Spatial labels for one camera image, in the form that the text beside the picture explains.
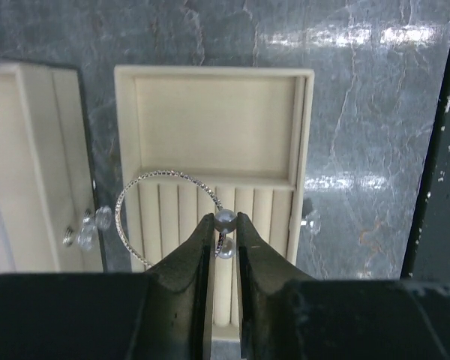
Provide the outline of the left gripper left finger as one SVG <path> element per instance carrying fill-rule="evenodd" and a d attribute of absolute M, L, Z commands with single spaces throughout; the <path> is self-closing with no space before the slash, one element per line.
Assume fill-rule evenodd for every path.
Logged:
<path fill-rule="evenodd" d="M 190 238 L 143 273 L 145 297 L 134 333 L 135 359 L 209 359 L 215 227 L 205 215 Z"/>

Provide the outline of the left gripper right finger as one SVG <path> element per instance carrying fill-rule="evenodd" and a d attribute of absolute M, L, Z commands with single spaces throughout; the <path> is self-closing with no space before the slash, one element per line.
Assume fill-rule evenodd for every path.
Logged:
<path fill-rule="evenodd" d="M 296 334 L 290 285 L 312 278 L 263 240 L 251 219 L 236 225 L 238 309 L 243 359 L 305 359 Z"/>

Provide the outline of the beige jewelry box with lid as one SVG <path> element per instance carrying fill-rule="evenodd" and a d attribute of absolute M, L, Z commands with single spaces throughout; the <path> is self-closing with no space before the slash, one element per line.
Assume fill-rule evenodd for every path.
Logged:
<path fill-rule="evenodd" d="M 77 72 L 0 64 L 0 273 L 102 272 Z"/>

